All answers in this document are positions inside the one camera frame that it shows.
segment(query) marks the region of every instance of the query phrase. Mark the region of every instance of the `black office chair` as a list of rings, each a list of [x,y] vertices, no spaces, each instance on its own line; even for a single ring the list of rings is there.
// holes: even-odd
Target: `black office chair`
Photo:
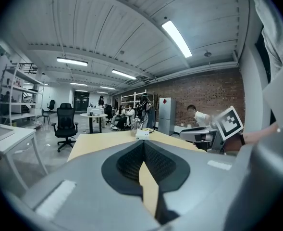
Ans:
[[[47,104],[47,108],[49,111],[52,111],[55,108],[55,100],[51,100],[49,104]]]
[[[110,123],[111,122],[111,119],[113,118],[113,115],[112,115],[112,106],[107,104],[106,107],[105,107],[105,110],[104,110],[105,114],[107,115],[106,118],[108,119],[108,121],[106,121],[106,125],[107,123]]]
[[[50,123],[49,113],[47,111],[45,111],[44,109],[42,109],[42,116],[44,118],[44,123],[45,123],[45,118],[46,117],[47,117],[47,122]]]
[[[69,103],[62,103],[60,105],[60,108],[57,109],[57,116],[58,116],[57,130],[55,128],[56,123],[52,123],[51,125],[54,127],[55,136],[57,138],[65,138],[65,141],[57,142],[58,145],[60,143],[63,143],[58,148],[58,152],[60,152],[60,149],[67,144],[73,148],[71,143],[76,142],[69,139],[69,137],[72,137],[76,135],[76,133],[78,133],[78,127],[77,127],[78,122],[74,122],[74,114],[75,114],[75,110],[71,107],[71,104]]]

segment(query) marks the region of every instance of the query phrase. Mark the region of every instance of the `desk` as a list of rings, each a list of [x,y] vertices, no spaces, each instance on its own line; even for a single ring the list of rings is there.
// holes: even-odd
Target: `desk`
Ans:
[[[103,150],[115,145],[133,142],[135,137],[131,136],[131,131],[103,133],[103,134],[81,134],[79,135],[68,161],[75,157]],[[166,134],[155,131],[150,134],[150,140],[159,141],[165,144],[177,146],[183,149],[198,151],[205,153],[205,151],[198,149],[192,143],[168,136]],[[150,174],[145,163],[142,164],[139,171],[140,185],[143,186],[143,202],[148,211],[155,216],[156,204],[158,199],[158,185]]]
[[[80,114],[81,116],[83,117],[89,117],[89,130],[90,130],[90,133],[93,133],[93,126],[92,126],[92,123],[93,123],[93,119],[92,118],[99,118],[99,133],[102,133],[102,117],[106,117],[107,115],[106,114],[101,114],[101,115],[87,115],[87,113],[82,113]]]
[[[14,134],[10,135],[9,137],[3,139],[0,141],[0,156],[3,156],[8,163],[9,167],[12,169],[14,175],[17,177],[18,181],[22,185],[22,187],[27,190],[28,187],[23,181],[21,175],[17,171],[17,168],[15,167],[15,164],[12,159],[12,155],[15,153],[15,148],[18,148],[17,146],[27,140],[31,140],[32,145],[34,147],[34,151],[37,157],[37,160],[43,169],[44,173],[47,175],[48,172],[42,163],[42,159],[40,157],[40,154],[37,150],[37,140],[36,140],[36,130],[34,129],[26,129],[26,128],[17,128],[17,127],[11,127],[7,125],[0,125],[0,127],[3,128],[9,128],[14,130]]]

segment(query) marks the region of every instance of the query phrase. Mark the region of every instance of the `ceiling light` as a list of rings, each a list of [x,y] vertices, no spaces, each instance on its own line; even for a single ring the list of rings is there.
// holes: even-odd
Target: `ceiling light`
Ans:
[[[73,59],[66,59],[66,58],[61,58],[61,57],[57,57],[57,62],[65,63],[65,64],[76,64],[76,65],[81,65],[81,66],[85,66],[85,67],[88,66],[87,62],[73,60]]]
[[[116,90],[116,88],[111,88],[111,87],[101,87],[101,88],[110,89],[110,90]]]
[[[84,86],[84,87],[87,87],[88,85],[86,84],[79,84],[79,83],[70,83],[71,85],[77,85],[77,86]]]
[[[122,75],[122,76],[125,76],[125,77],[130,78],[130,79],[136,79],[134,76],[127,75],[127,74],[119,72],[117,70],[112,70],[112,73],[117,74],[117,75]]]
[[[174,40],[177,46],[180,48],[181,52],[185,57],[192,56],[189,47],[187,46],[184,38],[180,34],[179,30],[175,27],[172,21],[168,21],[162,25],[162,28],[166,30],[166,32],[170,35],[170,37]]]

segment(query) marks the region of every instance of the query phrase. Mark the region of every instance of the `refrigerator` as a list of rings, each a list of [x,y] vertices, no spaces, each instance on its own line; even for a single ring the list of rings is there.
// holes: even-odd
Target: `refrigerator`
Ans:
[[[159,132],[172,135],[175,124],[175,99],[160,98]]]

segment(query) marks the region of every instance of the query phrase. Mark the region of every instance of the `person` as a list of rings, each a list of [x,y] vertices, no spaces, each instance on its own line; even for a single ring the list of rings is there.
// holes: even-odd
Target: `person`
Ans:
[[[114,123],[115,123],[115,121],[116,121],[116,117],[117,117],[117,116],[124,116],[124,115],[126,115],[126,110],[124,109],[124,105],[121,104],[120,107],[119,107],[119,109],[117,110],[116,115],[114,115],[114,116],[112,117],[112,120],[111,120],[111,128],[114,127]]]
[[[283,67],[283,19],[271,0],[254,0],[256,12],[264,25],[262,35],[265,48],[268,52],[271,65],[271,80]],[[278,129],[277,122],[261,131],[243,133],[245,144],[257,143],[260,139],[275,133]],[[226,140],[225,151],[239,151],[242,147],[239,136],[233,136]]]
[[[143,128],[153,128],[152,120],[152,104],[149,101],[148,95],[143,93],[140,99],[140,105],[142,108],[141,121],[144,123]]]
[[[105,107],[104,98],[105,98],[104,96],[100,96],[96,105],[96,108],[100,108],[102,110],[102,114],[104,113],[104,107]],[[102,128],[105,128],[106,127],[105,125],[106,125],[105,118],[102,117]]]
[[[199,124],[200,127],[208,126],[210,123],[210,116],[207,114],[204,114],[202,112],[197,111],[197,108],[194,105],[189,105],[187,107],[187,111],[192,113],[195,120]]]
[[[126,116],[121,118],[118,121],[118,124],[114,127],[112,127],[112,130],[120,130],[120,129],[124,129],[124,125],[125,124],[130,124],[130,118],[134,118],[135,117],[135,110],[133,109],[133,106],[130,104],[128,107],[128,112],[126,113]]]

